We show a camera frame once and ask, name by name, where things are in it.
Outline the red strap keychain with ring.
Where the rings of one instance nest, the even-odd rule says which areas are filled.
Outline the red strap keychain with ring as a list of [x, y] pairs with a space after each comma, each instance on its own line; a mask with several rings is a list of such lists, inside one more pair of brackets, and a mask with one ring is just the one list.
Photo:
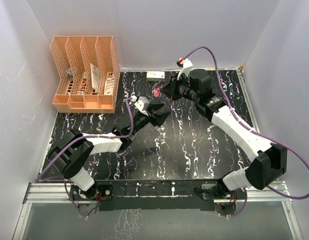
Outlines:
[[154, 93], [153, 93], [153, 96], [156, 97], [156, 98], [159, 98], [161, 95], [161, 89], [158, 87]]

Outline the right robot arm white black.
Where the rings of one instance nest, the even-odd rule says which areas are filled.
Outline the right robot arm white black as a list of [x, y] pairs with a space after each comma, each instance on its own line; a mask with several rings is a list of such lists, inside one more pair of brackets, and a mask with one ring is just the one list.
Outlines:
[[247, 123], [234, 117], [226, 101], [213, 90], [212, 78], [204, 69], [190, 71], [188, 76], [175, 74], [160, 92], [172, 101], [181, 98], [194, 103], [196, 110], [222, 129], [247, 155], [250, 165], [232, 171], [217, 181], [217, 192], [230, 198], [237, 189], [254, 187], [263, 190], [287, 170], [288, 150], [277, 143], [253, 134]]

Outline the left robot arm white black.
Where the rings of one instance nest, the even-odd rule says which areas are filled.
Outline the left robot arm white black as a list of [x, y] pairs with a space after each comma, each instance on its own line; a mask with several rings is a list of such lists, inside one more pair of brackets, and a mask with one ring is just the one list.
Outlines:
[[118, 153], [125, 151], [132, 143], [132, 137], [142, 128], [151, 124], [161, 127], [170, 110], [164, 110], [164, 103], [150, 103], [142, 107], [132, 117], [121, 117], [115, 121], [111, 132], [101, 136], [82, 133], [72, 129], [57, 141], [48, 152], [49, 161], [65, 180], [73, 182], [79, 195], [86, 200], [93, 200], [98, 194], [98, 184], [84, 168], [87, 159], [96, 154]]

